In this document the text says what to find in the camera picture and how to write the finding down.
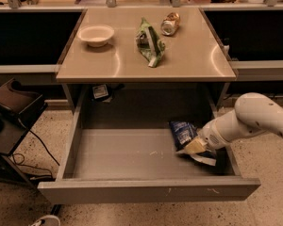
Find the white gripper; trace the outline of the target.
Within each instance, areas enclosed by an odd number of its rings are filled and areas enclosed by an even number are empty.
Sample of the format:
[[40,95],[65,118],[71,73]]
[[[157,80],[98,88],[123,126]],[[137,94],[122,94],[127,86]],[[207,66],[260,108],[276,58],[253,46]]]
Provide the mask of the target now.
[[203,153],[207,149],[207,144],[211,149],[219,150],[229,145],[217,130],[216,120],[208,122],[199,131],[199,136],[189,142],[184,152],[187,154]]

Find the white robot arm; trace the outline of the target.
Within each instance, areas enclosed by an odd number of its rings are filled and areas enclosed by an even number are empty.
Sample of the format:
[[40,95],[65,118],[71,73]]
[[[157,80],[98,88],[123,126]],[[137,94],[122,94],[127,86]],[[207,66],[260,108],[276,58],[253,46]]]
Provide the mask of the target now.
[[197,154],[219,150],[231,141],[263,132],[283,138],[283,108],[265,95],[245,93],[231,111],[208,122],[182,152]]

